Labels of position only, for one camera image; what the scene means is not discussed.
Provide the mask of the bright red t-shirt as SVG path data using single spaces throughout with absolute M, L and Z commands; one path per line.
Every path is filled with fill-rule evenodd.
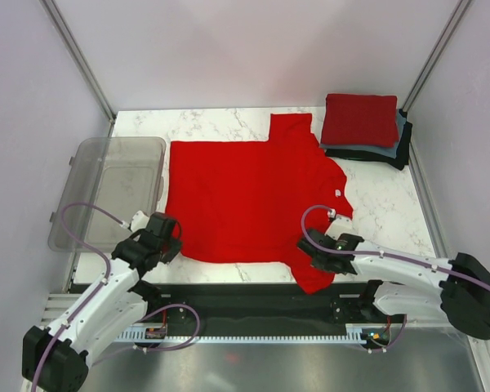
M 310 114 L 274 114 L 266 141 L 175 141 L 166 212 L 184 256 L 214 263 L 281 262 L 308 294 L 334 280 L 297 247 L 328 228 L 328 208 L 352 216 L 347 178 L 319 148 Z

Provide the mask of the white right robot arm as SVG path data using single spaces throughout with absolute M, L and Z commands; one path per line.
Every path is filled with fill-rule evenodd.
M 459 332 L 490 339 L 490 272 L 473 256 L 429 258 L 393 251 L 358 235 L 331 238 L 309 229 L 297 246 L 323 272 L 351 274 L 367 283 L 359 315 L 370 322 L 406 314 L 448 322 Z

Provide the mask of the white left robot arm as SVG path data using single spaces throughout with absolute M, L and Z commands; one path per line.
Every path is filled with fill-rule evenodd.
M 178 238 L 143 230 L 120 242 L 106 271 L 61 316 L 24 335 L 22 376 L 31 389 L 79 390 L 92 364 L 123 331 L 159 318 L 160 292 L 143 277 L 172 261 L 181 246 Z

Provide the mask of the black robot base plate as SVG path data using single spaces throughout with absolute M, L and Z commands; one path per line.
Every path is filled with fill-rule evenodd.
M 185 335 L 194 329 L 210 335 L 288 335 L 339 332 L 349 324 L 401 323 L 401 314 L 388 316 L 374 306 L 375 289 L 372 283 L 333 283 L 307 294 L 295 283 L 165 284 L 158 287 L 159 308 L 184 304 L 194 311 L 168 309 L 154 320 Z

